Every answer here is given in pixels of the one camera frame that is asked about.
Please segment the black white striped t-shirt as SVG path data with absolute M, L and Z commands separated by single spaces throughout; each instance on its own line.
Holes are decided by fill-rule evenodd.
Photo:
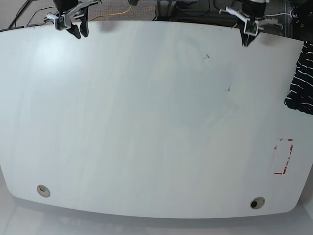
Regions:
M 290 109 L 313 114 L 313 43 L 310 41 L 303 44 L 284 104 Z

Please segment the white power strip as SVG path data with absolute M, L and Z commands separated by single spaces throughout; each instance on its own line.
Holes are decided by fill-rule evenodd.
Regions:
M 298 19 L 298 14 L 295 10 L 290 11 L 290 17 L 293 19 Z

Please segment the red tape rectangle marking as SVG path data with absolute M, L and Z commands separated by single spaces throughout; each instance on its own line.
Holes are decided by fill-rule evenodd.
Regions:
M 279 138 L 274 148 L 272 171 L 274 175 L 286 174 L 293 150 L 293 139 Z

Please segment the aluminium frame rail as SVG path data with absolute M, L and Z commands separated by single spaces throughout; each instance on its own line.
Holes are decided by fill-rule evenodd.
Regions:
M 177 2 L 177 0 L 156 0 L 155 21 L 170 21 Z

